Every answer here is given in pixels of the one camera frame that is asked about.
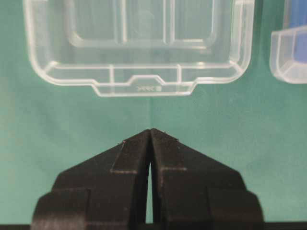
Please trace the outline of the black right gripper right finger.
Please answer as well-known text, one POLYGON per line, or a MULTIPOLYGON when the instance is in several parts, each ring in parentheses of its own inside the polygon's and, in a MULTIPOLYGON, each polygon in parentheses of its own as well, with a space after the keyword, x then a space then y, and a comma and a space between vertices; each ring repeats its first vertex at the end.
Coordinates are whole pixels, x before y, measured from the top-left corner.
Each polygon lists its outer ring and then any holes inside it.
POLYGON ((235 169, 152 129, 153 220, 164 230, 261 230, 257 196, 235 169))

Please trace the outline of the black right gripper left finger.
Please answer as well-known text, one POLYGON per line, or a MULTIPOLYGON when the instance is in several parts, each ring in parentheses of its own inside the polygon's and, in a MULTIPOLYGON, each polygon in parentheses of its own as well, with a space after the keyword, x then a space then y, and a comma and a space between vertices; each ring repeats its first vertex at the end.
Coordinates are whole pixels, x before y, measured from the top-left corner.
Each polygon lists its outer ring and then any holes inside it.
POLYGON ((61 172, 40 197, 33 230, 134 230, 146 220, 150 131, 61 172))

